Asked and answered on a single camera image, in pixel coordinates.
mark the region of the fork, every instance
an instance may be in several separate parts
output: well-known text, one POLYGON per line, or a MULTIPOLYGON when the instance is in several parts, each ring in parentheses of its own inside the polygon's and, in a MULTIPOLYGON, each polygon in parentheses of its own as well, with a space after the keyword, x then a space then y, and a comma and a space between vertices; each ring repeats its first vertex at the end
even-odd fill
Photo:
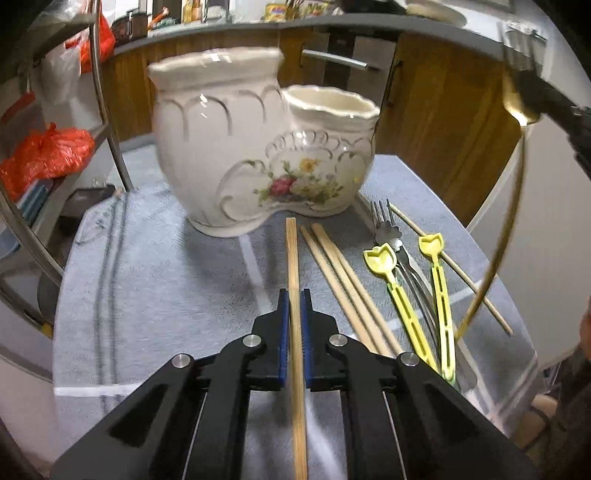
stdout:
POLYGON ((396 259, 398 260, 395 268, 398 269, 402 278, 409 286, 415 301, 427 321, 429 334, 435 345, 437 345, 438 336, 437 324, 434 316, 435 312, 433 310, 433 296, 431 295, 431 292, 427 290, 427 287, 423 284, 420 278, 417 278, 418 274, 410 265, 408 252, 402 244, 402 232, 394 222, 394 215, 388 208, 390 220, 387 219, 381 200, 379 201, 379 210, 378 203, 376 202, 372 202, 371 209, 375 227, 375 241, 378 245, 389 244, 394 250, 396 259))
MULTIPOLYGON (((388 199, 386 199, 386 205, 390 205, 388 199)), ((433 295, 431 295, 431 292, 423 283, 421 277, 418 275, 418 272, 416 272, 416 270, 410 265, 408 252, 402 243, 402 232, 394 222, 392 210, 388 207, 390 220, 387 220, 381 200, 379 201, 379 210, 378 203, 376 202, 372 202, 370 207, 372 211, 372 220, 375 227, 375 241, 378 245, 389 243, 394 249, 396 258, 398 260, 396 267, 399 269, 404 281, 409 286, 415 301, 418 303, 418 306, 423 313, 423 317, 427 321, 429 334, 431 335, 434 344, 438 347, 435 349, 435 355, 437 357, 437 361, 440 361, 439 349, 441 346, 439 342, 439 322, 435 314, 435 302, 433 295), (398 249, 395 247, 395 242, 399 242, 400 247, 398 249)), ((476 372, 470 366, 466 357, 459 348, 456 348, 456 381, 460 391, 462 392, 473 390, 478 383, 476 372)))
POLYGON ((472 303, 468 307, 466 315, 464 316, 457 332, 456 340, 462 338, 466 330, 470 326, 470 323, 476 315, 476 311, 482 304, 489 288, 491 287, 492 281, 495 278, 496 272, 503 261, 509 239, 511 238, 511 232, 513 231, 513 225, 515 218, 517 217, 517 211, 519 209, 519 200, 521 198, 521 190, 523 188, 523 182, 525 177, 525 135, 528 125, 536 123, 540 119, 540 114, 531 109, 528 109, 521 98, 521 95, 515 88, 515 81, 527 84, 528 77, 536 77, 536 63, 534 57, 534 49, 532 46, 532 39, 528 38, 527 45, 524 46, 519 40, 521 49, 529 53, 529 55, 522 54, 509 48, 505 42, 505 32, 502 27, 502 23, 497 24, 499 30, 499 36, 502 43, 503 51, 503 106, 505 110, 515 118, 521 127, 521 154, 519 155, 519 162, 515 166, 515 183, 513 187, 513 193, 511 200, 509 201, 509 207, 507 208, 507 214, 505 216, 505 222, 501 230, 499 239, 497 240, 495 252, 491 259, 491 264, 482 279, 482 285, 478 290, 478 294, 472 300, 472 303))

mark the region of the cabinet handle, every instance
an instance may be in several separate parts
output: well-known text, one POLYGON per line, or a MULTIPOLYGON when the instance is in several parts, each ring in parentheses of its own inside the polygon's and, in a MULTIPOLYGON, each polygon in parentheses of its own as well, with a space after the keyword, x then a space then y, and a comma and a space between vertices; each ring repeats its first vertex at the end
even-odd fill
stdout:
POLYGON ((394 75, 396 74, 396 70, 398 70, 398 68, 401 66, 402 60, 394 60, 392 70, 390 70, 390 75, 388 76, 386 91, 384 92, 384 103, 388 106, 394 105, 394 103, 390 101, 390 92, 392 91, 392 84, 394 83, 394 75))
POLYGON ((372 67, 369 63, 365 61, 354 60, 348 57, 334 55, 333 53, 327 53, 325 51, 308 50, 307 48, 304 48, 304 50, 301 51, 301 55, 311 57, 313 59, 331 61, 333 63, 345 65, 346 67, 350 67, 356 70, 379 70, 379 68, 372 67))

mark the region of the wall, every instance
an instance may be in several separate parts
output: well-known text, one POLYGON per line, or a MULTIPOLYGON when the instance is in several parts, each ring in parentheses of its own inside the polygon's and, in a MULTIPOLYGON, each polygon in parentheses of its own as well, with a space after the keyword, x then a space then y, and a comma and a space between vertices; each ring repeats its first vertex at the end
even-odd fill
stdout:
MULTIPOLYGON (((152 0, 147 0, 146 11, 152 13, 152 0)), ((113 20, 119 17, 123 17, 127 10, 138 8, 138 0, 102 0, 103 15, 108 20, 109 24, 113 23, 113 20)))
MULTIPOLYGON (((518 10, 544 21, 543 76, 579 105, 591 105, 591 82, 551 21, 531 2, 518 10)), ((591 258, 577 250, 591 236, 591 182, 573 160, 565 133, 549 118, 530 127, 528 170, 511 244, 500 270, 524 318, 541 366, 564 358, 579 341, 579 320, 591 294, 591 258)), ((490 258, 514 179, 514 152, 468 229, 490 258)))

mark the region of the wooden chopstick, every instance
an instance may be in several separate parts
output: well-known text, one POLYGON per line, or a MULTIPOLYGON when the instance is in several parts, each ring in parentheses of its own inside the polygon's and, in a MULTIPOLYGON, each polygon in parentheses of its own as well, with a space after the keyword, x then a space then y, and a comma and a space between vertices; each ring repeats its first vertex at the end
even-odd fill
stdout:
POLYGON ((290 374, 291 421, 294 450, 295 480, 307 480, 306 405, 304 386, 304 357, 301 341, 300 272, 297 254, 295 218, 285 219, 287 242, 287 285, 290 297, 290 374))
POLYGON ((336 246, 336 244, 334 242, 332 242, 332 246, 333 246, 333 249, 336 253, 337 258, 339 259, 340 264, 342 265, 343 269, 345 270, 345 273, 349 276, 349 279, 351 280, 351 282, 353 283, 353 285, 357 289, 359 296, 361 296, 362 300, 367 305, 367 308, 369 309, 371 314, 374 316, 374 320, 377 322, 378 326, 381 328, 382 333, 384 334, 384 336, 386 337, 386 340, 390 344, 390 347, 392 347, 392 351, 396 355, 400 355, 401 353, 404 352, 404 350, 402 349, 402 346, 400 346, 400 343, 398 343, 398 340, 396 339, 396 337, 392 333, 392 330, 390 330, 390 328, 388 327, 388 324, 386 323, 386 320, 384 319, 384 316, 382 315, 382 313, 379 311, 378 306, 374 303, 374 301, 372 300, 372 297, 369 295, 368 291, 365 289, 365 287, 361 283, 361 280, 359 279, 359 277, 357 276, 357 274, 355 273, 355 271, 353 270, 351 265, 349 265, 349 262, 347 262, 347 259, 341 253, 341 251, 339 250, 339 248, 336 246))
POLYGON ((335 274, 333 273, 331 266, 326 262, 324 255, 320 250, 320 247, 312 238, 306 227, 301 226, 300 231, 301 234, 304 236, 304 240, 306 240, 308 247, 310 248, 310 252, 312 252, 314 260, 316 260, 316 263, 318 264, 320 270, 324 274, 324 277, 328 282, 330 289, 335 294, 335 297, 339 302, 340 307, 343 309, 343 312, 345 313, 345 316, 347 317, 349 324, 353 328, 355 335, 357 336, 359 341, 367 347, 367 349, 370 352, 378 353, 374 343, 372 342, 371 338, 369 337, 369 334, 367 333, 367 330, 365 329, 363 323, 357 315, 357 312, 355 311, 353 304, 349 301, 349 298, 343 290, 343 287, 340 285, 339 280, 335 277, 335 274))
MULTIPOLYGON (((426 233, 423 232, 423 230, 421 230, 421 228, 416 223, 414 223, 409 217, 407 217, 392 202, 389 203, 388 208, 390 208, 390 210, 392 210, 410 228, 412 228, 418 236, 425 236, 426 235, 426 233)), ((444 261, 447 263, 447 265, 449 265, 452 268, 452 270, 459 275, 459 277, 472 289, 472 291, 474 293, 478 294, 478 286, 472 281, 472 279, 470 277, 468 277, 468 275, 466 275, 464 273, 464 271, 460 268, 460 266, 457 263, 455 263, 447 253, 445 253, 445 251, 441 252, 441 258, 444 259, 444 261)), ((503 318, 503 316, 500 314, 500 312, 491 303, 491 301, 485 297, 483 303, 491 311, 493 317, 496 319, 496 321, 499 323, 499 325, 501 325, 501 327, 503 327, 503 330, 507 333, 507 335, 509 335, 509 336, 513 335, 513 330, 511 329, 509 324, 506 322, 506 320, 503 318)))
POLYGON ((361 300, 361 297, 355 290, 355 287, 351 283, 349 277, 345 273, 345 269, 339 262, 339 259, 332 247, 332 241, 330 240, 329 236, 324 231, 324 228, 319 223, 312 224, 312 231, 316 235, 316 238, 320 242, 324 253, 328 257, 331 265, 335 269, 337 276, 339 277, 340 282, 343 284, 345 291, 349 295, 349 298, 352 300, 353 305, 355 306, 355 310, 359 313, 359 316, 363 320, 363 324, 365 325, 366 330, 368 331, 371 339, 373 340, 375 346, 378 349, 378 353, 384 356, 392 357, 392 352, 390 348, 384 341, 381 332, 379 331, 378 326, 374 322, 374 318, 371 316, 369 310, 361 300))

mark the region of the bottle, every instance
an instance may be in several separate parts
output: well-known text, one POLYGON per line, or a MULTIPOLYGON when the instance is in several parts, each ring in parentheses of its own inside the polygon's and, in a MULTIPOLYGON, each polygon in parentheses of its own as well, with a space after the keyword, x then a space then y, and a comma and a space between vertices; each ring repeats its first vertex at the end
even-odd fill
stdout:
POLYGON ((183 23, 193 21, 193 0, 186 0, 183 7, 183 23))
POLYGON ((193 0, 193 8, 191 9, 191 17, 194 22, 200 22, 203 18, 203 10, 201 8, 200 0, 193 0))

